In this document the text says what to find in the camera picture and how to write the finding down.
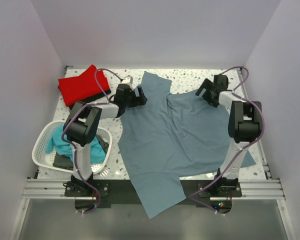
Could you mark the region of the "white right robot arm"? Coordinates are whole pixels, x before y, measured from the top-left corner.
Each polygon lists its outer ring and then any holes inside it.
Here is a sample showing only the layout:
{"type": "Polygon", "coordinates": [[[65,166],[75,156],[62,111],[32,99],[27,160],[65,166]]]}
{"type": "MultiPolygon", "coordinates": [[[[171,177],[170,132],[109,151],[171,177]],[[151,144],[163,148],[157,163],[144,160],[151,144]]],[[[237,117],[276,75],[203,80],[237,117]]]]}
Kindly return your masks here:
{"type": "Polygon", "coordinates": [[[228,86],[226,75],[215,75],[212,81],[206,78],[195,95],[215,108],[221,105],[230,110],[227,127],[230,144],[217,179],[236,180],[249,147],[264,133],[265,120],[259,101],[245,99],[228,86]]]}

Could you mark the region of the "grey-blue t-shirt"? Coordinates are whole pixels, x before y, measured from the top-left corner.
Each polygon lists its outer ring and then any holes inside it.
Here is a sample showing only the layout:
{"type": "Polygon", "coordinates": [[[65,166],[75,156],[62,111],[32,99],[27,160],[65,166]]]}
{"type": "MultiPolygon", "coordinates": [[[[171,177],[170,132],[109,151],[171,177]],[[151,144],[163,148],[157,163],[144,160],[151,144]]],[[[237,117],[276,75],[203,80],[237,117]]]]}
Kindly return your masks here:
{"type": "MultiPolygon", "coordinates": [[[[226,158],[231,141],[226,108],[209,105],[194,91],[171,94],[171,84],[145,72],[140,86],[147,103],[120,118],[118,146],[134,187],[169,187],[181,177],[216,172],[226,158]]],[[[152,219],[166,209],[144,210],[152,219]]]]}

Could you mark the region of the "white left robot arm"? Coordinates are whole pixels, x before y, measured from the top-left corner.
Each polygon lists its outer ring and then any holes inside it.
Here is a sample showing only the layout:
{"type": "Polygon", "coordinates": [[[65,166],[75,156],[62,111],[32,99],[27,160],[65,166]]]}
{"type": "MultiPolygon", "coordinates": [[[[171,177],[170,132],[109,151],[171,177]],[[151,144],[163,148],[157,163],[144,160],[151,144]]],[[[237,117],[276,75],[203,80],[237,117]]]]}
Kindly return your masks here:
{"type": "Polygon", "coordinates": [[[96,137],[100,120],[121,117],[127,108],[144,106],[148,99],[143,88],[132,88],[129,83],[120,83],[116,92],[106,102],[74,104],[63,126],[61,139],[72,147],[72,176],[79,181],[76,191],[89,196],[94,190],[91,168],[91,143],[96,137]]]}

